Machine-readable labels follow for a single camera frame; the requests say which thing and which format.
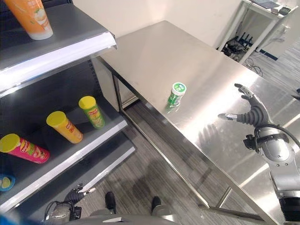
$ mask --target green chip can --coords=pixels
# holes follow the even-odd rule
[[[92,96],[84,96],[79,100],[79,107],[83,109],[85,115],[89,118],[91,124],[96,129],[105,126],[102,113],[98,108],[96,100]]]
[[[172,86],[171,94],[168,98],[168,104],[177,106],[180,104],[182,96],[186,93],[187,87],[180,82],[176,82]]]

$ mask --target white cap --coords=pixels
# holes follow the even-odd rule
[[[173,94],[183,96],[186,93],[187,87],[181,82],[175,82],[172,86]]]

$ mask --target yellow lid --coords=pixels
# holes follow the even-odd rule
[[[79,100],[79,107],[82,109],[90,109],[96,105],[96,100],[92,96],[84,96]]]
[[[14,150],[20,144],[20,137],[16,134],[5,135],[0,140],[0,151],[10,152]]]
[[[58,127],[61,123],[67,119],[66,115],[62,111],[52,112],[46,120],[46,123],[51,127]]]

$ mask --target metal shelving unit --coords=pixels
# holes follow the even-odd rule
[[[63,201],[68,192],[79,183],[83,184],[83,190],[89,189],[134,150],[132,143],[124,134],[117,134],[111,141],[97,148],[83,161],[21,204],[17,208],[18,211],[25,217],[35,221],[43,220],[49,202],[54,200]]]
[[[101,112],[106,122],[102,129],[94,129],[80,108],[67,113],[67,117],[83,133],[83,140],[80,143],[71,144],[47,125],[26,137],[32,143],[44,143],[45,148],[51,153],[46,163],[40,165],[8,156],[10,161],[14,162],[12,169],[17,182],[13,189],[1,193],[1,211],[8,211],[19,205],[27,197],[127,126],[123,117],[104,98],[97,102],[101,106]]]
[[[53,29],[48,39],[32,40],[22,28],[1,31],[0,97],[116,46],[112,33],[73,4],[46,12]]]
[[[18,210],[36,219],[42,219],[37,215],[50,190],[51,198],[63,200],[75,184],[91,188],[135,150],[120,133],[127,123],[103,97],[90,60],[116,47],[113,34],[73,4],[51,1],[56,6],[46,12],[52,37],[31,40],[16,21],[7,23],[13,24],[10,30],[2,26],[0,36],[0,137],[16,133],[50,152],[44,164],[0,153],[6,166],[2,172],[16,178],[11,190],[0,193],[0,211]],[[95,129],[78,108],[86,95],[96,98],[105,120],[102,129]],[[45,124],[57,110],[83,133],[80,143],[71,144]]]

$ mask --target robotic arm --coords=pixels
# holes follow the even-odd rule
[[[289,144],[288,134],[300,147],[299,141],[287,130],[275,125],[263,103],[241,84],[235,84],[241,97],[247,100],[251,109],[245,114],[220,114],[224,120],[233,120],[255,127],[254,136],[247,135],[247,148],[260,152],[269,164],[274,189],[286,221],[300,221],[300,171],[295,161],[295,151]]]

